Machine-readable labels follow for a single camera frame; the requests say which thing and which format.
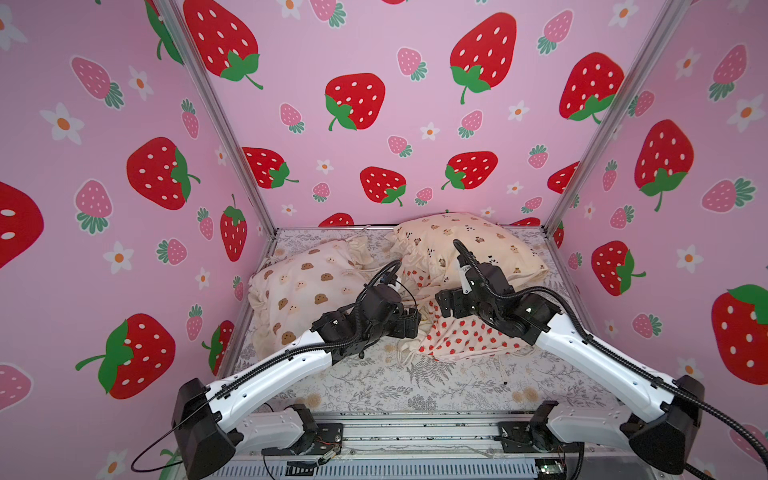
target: pink strawberry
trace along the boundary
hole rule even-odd
[[[304,122],[301,121],[301,114],[290,104],[280,105],[280,120],[288,126],[288,130],[294,134],[304,132]]]
[[[157,259],[163,263],[178,265],[187,258],[187,248],[175,238],[163,240],[157,245]]]
[[[331,28],[341,28],[344,25],[344,5],[336,0],[310,0],[315,16],[321,22],[328,22]]]
[[[112,215],[112,201],[98,180],[88,180],[80,187],[74,196],[74,206],[80,210],[76,218],[83,231],[95,235],[109,227],[107,218]]]
[[[416,202],[416,205],[419,205],[420,207],[424,207],[427,202],[429,202],[432,199],[432,189],[422,188],[416,193],[416,198],[413,199],[414,202]]]
[[[659,336],[661,334],[661,325],[659,317],[651,314],[641,313],[632,320],[632,328],[644,339]]]
[[[624,205],[624,208],[617,208],[614,214],[611,215],[611,226],[622,229],[627,226],[627,223],[632,223],[633,219],[634,208],[631,205]]]
[[[312,193],[314,194],[312,198],[322,203],[328,200],[328,196],[331,194],[331,189],[328,187],[327,183],[320,182],[312,189]]]
[[[617,168],[618,164],[616,163],[616,160],[609,161],[608,165],[605,166],[605,173],[603,174],[603,190],[609,191],[613,188],[614,183],[616,183]]]
[[[409,157],[413,153],[413,149],[408,145],[408,141],[403,137],[395,137],[394,135],[387,139],[389,144],[389,150],[395,155],[400,157]]]
[[[531,151],[528,152],[528,155],[531,155],[528,157],[528,163],[533,168],[541,168],[544,166],[544,164],[547,163],[547,159],[549,158],[549,154],[547,153],[547,148],[544,145],[536,145],[531,149]]]
[[[648,108],[654,104],[654,100],[656,100],[656,95],[648,90],[641,92],[639,95],[635,95],[632,102],[629,104],[629,116],[642,117],[643,114],[648,111]]]
[[[524,214],[529,214],[533,210],[536,210],[537,208],[539,208],[541,206],[541,202],[543,200],[544,199],[541,198],[541,197],[533,197],[530,200],[528,200],[527,202],[525,202],[525,206],[523,208],[521,208],[520,211],[522,213],[524,213]]]
[[[197,112],[194,110],[189,98],[185,98],[184,101],[181,102],[181,110],[181,121],[184,122],[187,132],[189,132],[190,137],[194,140],[197,138],[198,132],[200,132],[200,122],[197,121],[197,117],[195,116]]]
[[[9,409],[32,392],[32,377],[13,363],[0,363],[0,412]]]
[[[544,36],[538,39],[538,53],[549,55],[558,47],[558,43],[565,40],[571,31],[574,21],[572,10],[563,10],[544,26]]]
[[[189,316],[190,318],[187,320],[187,337],[190,342],[194,342],[203,329],[203,308],[195,304],[190,309]]]
[[[581,253],[574,252],[571,254],[571,256],[568,258],[568,266],[572,270],[578,270],[578,267],[581,266]]]
[[[108,107],[120,110],[125,105],[123,102],[123,92],[120,91],[120,85],[110,82],[107,71],[87,58],[75,55],[71,61],[72,71],[77,75],[80,83],[83,84],[86,92],[91,94],[97,100],[103,100]]]
[[[701,206],[719,214],[730,212],[733,207],[742,208],[752,201],[753,193],[757,190],[751,180],[740,178],[733,182],[722,180],[710,188],[701,198]]]
[[[427,64],[422,61],[422,54],[412,48],[400,48],[397,51],[397,64],[400,72],[411,77],[413,81],[421,81],[427,75]]]
[[[746,46],[736,45],[720,61],[712,74],[714,83],[710,85],[710,100],[718,101],[728,96],[736,88],[733,83],[741,78],[746,70]]]
[[[235,298],[242,301],[243,293],[245,292],[245,283],[240,279],[240,276],[235,276],[235,280],[232,281],[232,288],[235,289]]]
[[[212,240],[214,238],[214,219],[208,215],[208,210],[200,208],[197,211],[197,221],[200,222],[200,233],[203,234],[205,240]]]
[[[461,138],[470,138],[482,125],[482,112],[475,110],[462,118],[462,126],[458,128],[458,135]]]

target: pink wall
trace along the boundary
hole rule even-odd
[[[625,117],[617,140],[581,188],[578,206],[565,216],[559,250],[576,267],[570,274],[599,335],[672,376],[692,373],[707,387],[708,402],[752,425],[763,440],[768,327],[760,324],[766,320],[759,312],[768,305],[768,119],[760,100],[768,85],[766,21],[765,2],[690,7],[639,92],[634,117]],[[710,100],[712,86],[713,92],[729,91],[731,81],[735,88],[725,98]],[[666,159],[671,175],[652,182]],[[614,180],[605,170],[610,161],[617,165]],[[660,188],[665,191],[657,212]],[[631,222],[625,206],[634,210]],[[624,245],[603,247],[614,241]],[[615,279],[606,262],[619,250],[631,251],[634,273],[646,272],[631,277],[628,289],[600,276]],[[627,279],[626,267],[619,268],[615,273]],[[738,288],[744,285],[757,287]],[[651,315],[660,322],[656,329]],[[765,475],[754,452],[741,451],[729,429],[707,415],[691,460],[719,480]]]
[[[169,428],[183,382],[212,380],[201,343],[210,345],[214,330],[236,318],[242,296],[233,279],[246,280],[257,267],[266,237],[231,164],[217,161],[220,141],[189,74],[165,47],[158,60],[143,2],[11,1],[0,5],[0,20],[0,477],[28,478],[34,470],[42,478],[112,478]],[[90,90],[73,57],[103,68],[75,62]],[[105,100],[109,83],[119,110]],[[195,118],[184,115],[189,130],[184,99],[196,110]],[[134,153],[156,137],[169,140]],[[200,178],[187,202],[179,158],[166,158],[176,148]],[[136,180],[150,173],[154,179]],[[146,183],[153,188],[142,190]],[[86,204],[75,198],[84,185]],[[230,261],[220,235],[232,194],[247,225],[238,261]],[[203,227],[210,240],[197,221],[201,207],[212,219]],[[186,256],[170,242],[162,263],[158,244],[171,239]],[[201,268],[210,273],[206,286],[196,280]],[[194,305],[202,307],[202,324],[191,322],[200,330],[190,341]],[[75,369],[105,351],[108,358]],[[153,449],[142,465],[164,465],[163,447],[173,443]]]
[[[618,89],[620,71],[631,66],[663,4],[547,0],[510,9],[498,0],[292,0],[288,8],[273,1],[177,1],[238,141],[257,149],[251,158],[265,155],[261,166],[254,160],[254,172],[261,186],[272,187],[260,193],[278,227],[314,227],[336,213],[357,224],[399,223],[445,209],[488,212],[497,223],[545,220],[560,197],[552,189],[564,185],[555,182],[569,178],[597,126],[588,115],[567,117],[579,112],[582,95],[598,95],[585,111],[605,108],[598,100]],[[608,58],[579,63],[594,52]],[[475,64],[483,72],[473,79],[463,68]],[[365,75],[345,77],[357,74]],[[427,130],[439,132],[431,139]],[[546,151],[531,153],[537,145]],[[324,161],[333,170],[323,169]],[[468,162],[468,172],[488,173],[453,178],[442,190],[455,176],[446,177],[446,165],[464,173]],[[360,174],[368,167],[375,168],[372,180],[397,178],[391,194],[384,192],[387,182],[363,189]],[[387,197],[392,203],[381,204]],[[428,203],[421,207],[416,198]]]

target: red strawberry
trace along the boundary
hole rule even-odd
[[[579,163],[576,162],[575,164],[570,164],[566,168],[554,172],[549,177],[549,180],[547,180],[547,188],[558,194],[565,192],[565,188],[568,186],[571,178],[573,178],[574,174],[576,173],[578,164]]]
[[[412,48],[400,48],[397,51],[397,64],[400,72],[412,81],[421,81],[427,76],[427,64],[422,61],[422,54]]]
[[[280,120],[287,125],[288,130],[294,134],[304,132],[304,122],[301,121],[301,113],[290,104],[280,105]]]
[[[350,130],[365,130],[373,125],[384,102],[384,82],[372,73],[336,77],[326,85],[326,110],[333,115],[328,130],[339,125]]]
[[[402,158],[409,157],[413,153],[412,147],[408,145],[408,141],[403,137],[395,137],[393,135],[387,139],[387,144],[389,144],[389,151]]]
[[[445,177],[448,181],[440,187],[451,184],[459,190],[477,188],[488,179],[498,165],[498,157],[490,151],[469,151],[455,155],[445,167]]]
[[[524,218],[512,224],[514,227],[538,227],[539,225],[541,225],[541,220],[536,217]]]
[[[581,266],[581,253],[573,252],[568,258],[568,266],[571,270],[578,270],[578,267]]]
[[[74,366],[80,371],[94,360],[104,359],[98,380],[115,399],[129,399],[159,379],[176,356],[176,343],[157,320],[144,313],[132,315],[107,338],[106,354]]]
[[[462,118],[462,126],[458,128],[461,138],[470,138],[482,125],[482,111],[475,110]]]
[[[347,225],[354,225],[355,221],[349,214],[333,214],[326,218],[318,227],[346,227]]]
[[[474,92],[490,90],[502,82],[512,65],[518,25],[508,13],[491,15],[458,41],[451,52],[453,81]]]
[[[523,208],[520,209],[520,211],[524,214],[529,214],[533,210],[536,210],[537,208],[539,208],[543,200],[544,199],[541,197],[533,197],[527,202],[525,202],[525,205],[523,206]]]
[[[194,140],[200,132],[200,122],[197,121],[197,117],[195,116],[197,112],[192,106],[192,102],[189,101],[189,98],[185,98],[184,101],[181,102],[181,110],[181,121],[183,121],[187,132]]]
[[[607,192],[614,187],[614,184],[616,183],[617,168],[618,164],[616,164],[616,160],[609,161],[608,165],[605,166],[605,173],[603,174],[603,191]]]
[[[83,231],[95,235],[109,227],[107,218],[112,215],[112,200],[98,180],[88,180],[80,187],[74,196],[74,207],[80,211],[76,218]]]
[[[543,167],[549,159],[547,148],[544,145],[536,145],[528,152],[528,155],[530,155],[530,157],[528,157],[528,163],[533,168]]]
[[[608,242],[592,252],[592,270],[603,288],[613,296],[629,290],[633,276],[645,276],[634,272],[634,257],[629,248],[618,240]]]
[[[285,160],[276,152],[266,148],[243,147],[250,171],[256,178],[256,185],[262,188],[282,187],[286,180],[298,184],[298,180],[288,178],[290,170]]]
[[[714,83],[710,86],[710,100],[718,101],[736,88],[733,84],[746,70],[746,46],[736,45],[720,61],[712,74]]]
[[[656,96],[648,90],[642,91],[639,95],[635,95],[632,102],[629,104],[629,116],[642,117],[643,114],[648,111],[648,108],[654,104],[654,100],[656,100]]]
[[[192,192],[187,159],[174,142],[157,137],[139,147],[126,165],[128,182],[142,197],[168,210],[179,210]]]
[[[563,10],[544,26],[544,36],[538,39],[538,53],[549,55],[558,47],[558,43],[565,40],[571,31],[574,21],[572,10]]]
[[[560,97],[560,116],[582,121],[611,106],[624,81],[624,71],[607,55],[593,52],[582,58],[571,70]]]
[[[85,91],[91,94],[93,98],[103,100],[108,107],[115,110],[120,110],[125,105],[120,85],[110,82],[109,74],[104,67],[95,61],[77,55],[72,57],[71,66]]]
[[[235,289],[235,298],[242,301],[243,294],[245,293],[245,284],[240,279],[240,276],[235,276],[235,280],[232,281],[232,288]]]
[[[360,184],[366,196],[377,204],[390,204],[397,200],[402,207],[400,197],[406,192],[406,178],[392,170],[367,167],[360,172]]]
[[[631,205],[624,205],[624,208],[617,208],[614,214],[611,215],[611,226],[622,229],[627,226],[627,223],[632,223],[633,219],[634,208]]]
[[[0,268],[31,247],[43,226],[37,204],[24,192],[0,182]]]
[[[212,240],[214,238],[214,219],[208,215],[208,210],[200,208],[197,211],[197,221],[200,222],[200,233],[203,234],[205,240]]]
[[[234,194],[232,195],[232,205],[221,214],[219,230],[221,230],[221,240],[224,242],[227,256],[230,261],[237,262],[240,255],[243,254],[245,239],[248,236],[248,225],[243,211],[237,208],[235,204]]]
[[[193,342],[203,329],[203,308],[195,304],[190,309],[189,316],[187,320],[187,337],[189,337],[190,342]]]
[[[731,180],[722,180],[704,194],[701,199],[701,206],[707,210],[724,214],[730,212],[733,207],[742,208],[752,201],[753,193],[757,190],[752,186],[751,180],[740,178],[733,182]]]
[[[10,409],[32,392],[32,377],[13,363],[0,363],[0,412]]]
[[[250,29],[214,0],[184,0],[184,20],[200,58],[217,77],[240,81],[259,69],[259,45]]]
[[[224,320],[210,338],[210,346],[206,345],[203,341],[203,348],[210,350],[210,353],[208,353],[208,366],[214,375],[219,374],[219,367],[221,367],[221,362],[224,360],[224,354],[227,353],[227,347],[230,345],[234,329],[235,325],[231,321]]]
[[[694,164],[694,147],[672,120],[662,120],[651,127],[634,167],[634,183],[649,197],[672,191],[683,181]]]
[[[634,331],[645,339],[653,338],[654,335],[659,336],[661,334],[661,326],[662,323],[659,321],[659,317],[650,314],[641,313],[632,320]]]
[[[712,329],[726,368],[745,382],[768,384],[768,290],[742,285],[717,297]]]
[[[331,28],[341,28],[344,25],[344,5],[336,0],[310,0],[315,16],[321,22],[328,22]]]

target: cable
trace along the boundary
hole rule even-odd
[[[619,356],[617,353],[614,353],[612,350],[604,346],[602,343],[596,341],[594,337],[584,329],[584,327],[581,325],[581,322],[578,321],[578,318],[576,317],[576,313],[574,313],[571,306],[568,304],[568,302],[565,300],[565,298],[563,298],[563,296],[560,293],[557,293],[554,290],[547,288],[546,286],[530,286],[516,293],[506,293],[506,294],[496,293],[493,290],[493,287],[491,286],[491,284],[488,283],[488,279],[485,278],[485,275],[483,274],[483,272],[480,271],[480,264],[475,259],[475,256],[472,255],[469,252],[469,250],[467,250],[467,247],[465,247],[460,240],[453,240],[453,245],[454,247],[456,247],[456,250],[458,250],[459,253],[464,256],[464,258],[467,260],[467,262],[472,267],[472,269],[477,273],[478,278],[480,278],[481,284],[483,285],[483,287],[493,297],[498,298],[500,300],[513,300],[521,296],[524,296],[527,293],[533,293],[533,292],[543,292],[543,293],[547,293],[548,295],[551,295],[552,297],[554,297],[555,300],[558,301],[558,303],[560,303],[560,305],[563,307],[563,310],[565,310],[568,316],[571,317],[571,323],[573,324],[574,329],[578,332],[579,336],[582,339],[584,339],[583,340],[584,343],[593,346],[598,351],[606,355],[608,358],[614,360],[620,365],[638,374],[640,377],[651,382],[652,385],[656,387],[660,387],[664,390],[667,390],[669,393],[672,393],[676,397],[679,397],[689,402],[690,404],[696,406],[698,409],[701,409],[709,413],[716,419],[728,425],[733,431],[741,435],[741,437],[744,438],[753,449],[755,449],[757,454],[763,460],[763,464],[765,464],[766,469],[768,469],[768,449],[766,449],[766,447],[761,442],[759,442],[754,437],[754,435],[750,433],[749,430],[745,429],[739,422],[730,418],[725,413],[722,413],[720,410],[714,408],[712,405],[706,402],[702,402],[697,397],[691,395],[685,390],[678,389],[676,386],[670,385],[669,383],[665,382],[661,377],[655,377],[651,375],[650,373],[636,366],[634,363],[630,362],[629,360],[626,360],[624,357]],[[714,478],[710,477],[709,475],[703,472],[699,472],[689,464],[685,465],[685,469],[693,473],[697,477],[701,478],[702,480],[714,480]]]

